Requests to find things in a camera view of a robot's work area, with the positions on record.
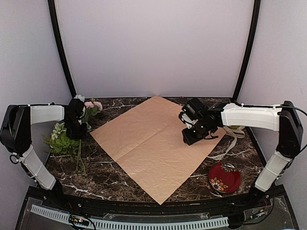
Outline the pink fake rose stem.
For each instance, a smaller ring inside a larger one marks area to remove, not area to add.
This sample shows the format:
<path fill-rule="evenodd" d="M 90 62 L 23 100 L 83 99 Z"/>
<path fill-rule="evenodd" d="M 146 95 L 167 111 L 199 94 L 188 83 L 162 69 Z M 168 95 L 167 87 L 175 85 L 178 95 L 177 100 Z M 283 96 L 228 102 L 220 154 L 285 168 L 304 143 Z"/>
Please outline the pink fake rose stem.
<path fill-rule="evenodd" d="M 85 110 L 85 116 L 82 119 L 82 123 L 85 123 L 87 126 L 87 130 L 91 130 L 91 126 L 89 125 L 88 121 L 91 116 L 96 116 L 98 113 L 100 113 L 103 110 L 103 106 L 101 102 L 96 100 L 95 98 L 91 98 L 90 101 L 87 101 L 84 103 L 86 110 Z"/>

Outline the beige wrapping paper sheet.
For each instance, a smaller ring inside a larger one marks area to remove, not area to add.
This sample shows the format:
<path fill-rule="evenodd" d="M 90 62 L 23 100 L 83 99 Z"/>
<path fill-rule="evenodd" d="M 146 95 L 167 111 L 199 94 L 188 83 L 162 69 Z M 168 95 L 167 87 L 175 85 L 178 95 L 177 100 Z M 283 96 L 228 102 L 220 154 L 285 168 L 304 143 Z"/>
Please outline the beige wrapping paper sheet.
<path fill-rule="evenodd" d="M 158 204 L 199 167 L 225 135 L 193 145 L 183 142 L 181 106 L 152 97 L 94 130 L 99 146 Z"/>

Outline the blue fake flower stem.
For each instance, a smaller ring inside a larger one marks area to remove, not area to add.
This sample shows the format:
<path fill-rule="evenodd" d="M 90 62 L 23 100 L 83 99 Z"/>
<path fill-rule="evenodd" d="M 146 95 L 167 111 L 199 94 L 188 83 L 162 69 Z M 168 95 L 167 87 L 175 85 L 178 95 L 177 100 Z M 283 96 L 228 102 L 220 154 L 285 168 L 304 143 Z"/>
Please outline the blue fake flower stem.
<path fill-rule="evenodd" d="M 82 102 L 85 101 L 85 97 L 82 96 L 82 95 L 80 95 L 80 94 L 76 95 L 76 96 L 74 97 L 74 99 L 79 99 L 79 100 L 82 101 Z"/>

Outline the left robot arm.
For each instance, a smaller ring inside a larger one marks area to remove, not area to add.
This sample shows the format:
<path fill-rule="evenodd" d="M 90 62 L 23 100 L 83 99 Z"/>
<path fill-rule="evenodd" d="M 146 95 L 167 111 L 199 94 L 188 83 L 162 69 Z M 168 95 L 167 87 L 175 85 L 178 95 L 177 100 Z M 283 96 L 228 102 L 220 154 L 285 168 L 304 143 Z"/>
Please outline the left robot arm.
<path fill-rule="evenodd" d="M 28 176 L 34 179 L 41 188 L 52 191 L 49 201 L 57 209 L 63 209 L 68 199 L 60 191 L 60 182 L 47 170 L 32 145 L 32 125 L 48 122 L 64 122 L 69 139 L 82 139 L 87 132 L 87 125 L 82 123 L 86 107 L 83 101 L 74 98 L 68 105 L 26 104 L 9 105 L 1 128 L 0 142 L 11 156 L 21 164 Z"/>

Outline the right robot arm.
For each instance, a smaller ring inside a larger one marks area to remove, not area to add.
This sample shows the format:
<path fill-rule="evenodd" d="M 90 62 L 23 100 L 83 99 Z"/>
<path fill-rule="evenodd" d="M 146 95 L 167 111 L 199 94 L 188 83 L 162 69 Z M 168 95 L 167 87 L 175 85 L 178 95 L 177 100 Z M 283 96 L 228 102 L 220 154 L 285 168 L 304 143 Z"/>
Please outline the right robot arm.
<path fill-rule="evenodd" d="M 245 204 L 255 208 L 266 192 L 294 158 L 306 149 L 302 146 L 303 126 L 299 108 L 291 101 L 276 105 L 215 103 L 208 107 L 199 99 L 189 100 L 178 117 L 186 125 L 183 141 L 189 146 L 213 135 L 218 128 L 232 126 L 261 128 L 279 134 L 278 145 L 254 182 L 254 190 L 245 196 Z"/>

